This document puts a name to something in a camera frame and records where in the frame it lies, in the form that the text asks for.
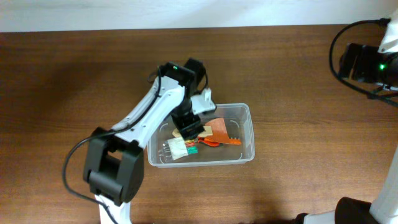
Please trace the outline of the clear plastic container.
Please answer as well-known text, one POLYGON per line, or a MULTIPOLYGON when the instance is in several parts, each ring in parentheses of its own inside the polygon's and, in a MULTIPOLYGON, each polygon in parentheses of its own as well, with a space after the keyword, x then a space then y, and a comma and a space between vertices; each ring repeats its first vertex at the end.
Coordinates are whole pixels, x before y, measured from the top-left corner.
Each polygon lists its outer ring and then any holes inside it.
POLYGON ((254 159, 254 131, 248 105, 244 103, 218 104, 214 113, 200 116, 203 124, 223 118, 228 137, 241 141, 240 145, 223 144, 217 147, 195 143, 197 153, 172 159, 168 140, 172 139, 175 125, 171 117, 163 120, 147 145, 148 161, 159 168, 198 167, 244 164, 254 159))

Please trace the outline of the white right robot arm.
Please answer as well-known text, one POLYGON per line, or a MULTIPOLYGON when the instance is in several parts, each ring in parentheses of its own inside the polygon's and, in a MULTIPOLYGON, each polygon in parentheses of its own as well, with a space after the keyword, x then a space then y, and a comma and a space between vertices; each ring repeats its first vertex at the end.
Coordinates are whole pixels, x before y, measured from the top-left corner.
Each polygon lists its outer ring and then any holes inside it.
MULTIPOLYGON (((342 28, 330 44, 328 62, 332 75, 344 86, 366 95, 370 100, 396 107, 397 13, 393 12, 388 18, 354 22, 342 28), (368 23, 386 28, 380 45, 348 44, 336 70, 333 52, 339 37, 351 28, 368 23)), ((397 158, 393 157, 384 186, 373 202, 343 197, 333 211, 301 213, 292 223, 397 223, 397 158)))

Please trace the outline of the orange scraper wooden handle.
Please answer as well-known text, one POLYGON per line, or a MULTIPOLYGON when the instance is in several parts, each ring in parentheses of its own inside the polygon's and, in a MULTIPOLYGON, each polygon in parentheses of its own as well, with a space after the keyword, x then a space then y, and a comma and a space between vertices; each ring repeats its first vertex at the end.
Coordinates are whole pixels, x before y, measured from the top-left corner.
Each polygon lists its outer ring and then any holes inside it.
POLYGON ((229 144, 228 131, 223 118, 212 119, 204 125, 204 132, 192 139, 197 143, 197 139, 204 138, 207 141, 229 144))

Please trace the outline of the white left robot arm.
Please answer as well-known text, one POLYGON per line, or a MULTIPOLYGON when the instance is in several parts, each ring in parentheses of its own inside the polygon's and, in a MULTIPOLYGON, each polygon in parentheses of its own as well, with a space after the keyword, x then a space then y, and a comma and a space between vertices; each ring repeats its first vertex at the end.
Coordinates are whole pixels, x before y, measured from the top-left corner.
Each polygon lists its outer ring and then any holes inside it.
POLYGON ((99 206, 101 223, 130 223, 131 200, 144 179, 144 149, 164 119, 171 117, 184 140, 204 132, 200 114, 216 105, 207 87, 201 61, 173 62, 155 72, 151 89, 139 104, 111 129, 96 128, 88 143, 83 179, 99 206))

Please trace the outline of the clear screwdriver set case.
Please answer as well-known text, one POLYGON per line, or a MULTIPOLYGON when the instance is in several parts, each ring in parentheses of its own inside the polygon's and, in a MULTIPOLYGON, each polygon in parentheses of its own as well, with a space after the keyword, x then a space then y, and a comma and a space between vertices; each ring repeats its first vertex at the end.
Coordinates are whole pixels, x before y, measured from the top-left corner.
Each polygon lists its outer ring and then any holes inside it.
POLYGON ((163 163, 176 161, 183 157, 198 153, 198 146, 194 140, 184 140, 182 137, 166 140, 158 150, 163 163))

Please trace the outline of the orange handled pliers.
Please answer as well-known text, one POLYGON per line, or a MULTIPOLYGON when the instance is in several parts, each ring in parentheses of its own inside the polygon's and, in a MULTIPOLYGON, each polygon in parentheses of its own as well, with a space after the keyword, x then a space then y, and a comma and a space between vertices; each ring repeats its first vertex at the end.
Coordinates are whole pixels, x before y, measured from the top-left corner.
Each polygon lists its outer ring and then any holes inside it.
POLYGON ((204 138, 197 139, 197 143, 204 144, 204 145, 210 146, 210 147, 219 147, 219 146, 223 145, 222 143, 219 143, 219 142, 207 141, 204 138))

